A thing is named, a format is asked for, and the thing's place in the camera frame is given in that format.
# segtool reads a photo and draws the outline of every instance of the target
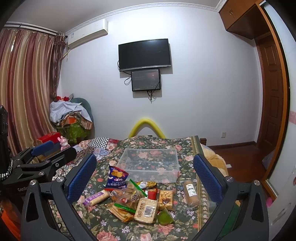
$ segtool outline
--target wooden floor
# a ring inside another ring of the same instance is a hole
[[[250,183],[261,180],[266,172],[262,165],[264,154],[254,145],[214,150],[226,164],[231,164],[228,173],[236,181]]]

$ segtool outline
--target yellow blanket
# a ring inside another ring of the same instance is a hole
[[[226,163],[221,156],[217,155],[212,150],[209,150],[203,147],[203,145],[202,145],[202,151],[204,153],[205,158],[209,161],[209,163],[212,166],[217,167],[224,176],[228,175]]]

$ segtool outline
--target red snack packet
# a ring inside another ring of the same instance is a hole
[[[145,193],[147,194],[147,198],[151,199],[151,200],[156,200],[156,196],[157,196],[157,188],[153,188],[153,189],[146,189]]]

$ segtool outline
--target ceiling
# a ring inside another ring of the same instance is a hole
[[[77,25],[113,10],[139,4],[184,2],[216,8],[219,0],[25,0],[9,21],[30,23],[67,32]]]

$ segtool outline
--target wooden cabinet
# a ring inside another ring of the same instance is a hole
[[[220,11],[225,29],[234,24],[254,4],[255,0],[228,0]]]
[[[251,8],[256,2],[256,0],[241,0],[246,8],[246,11]]]
[[[220,11],[220,16],[222,18],[225,29],[228,29],[235,22],[234,16],[231,13],[229,5],[230,4],[228,1]]]
[[[220,11],[228,32],[253,39],[269,31],[256,0],[228,0]]]
[[[230,7],[230,12],[233,15],[235,21],[238,20],[247,11],[243,0],[228,0],[227,3]]]

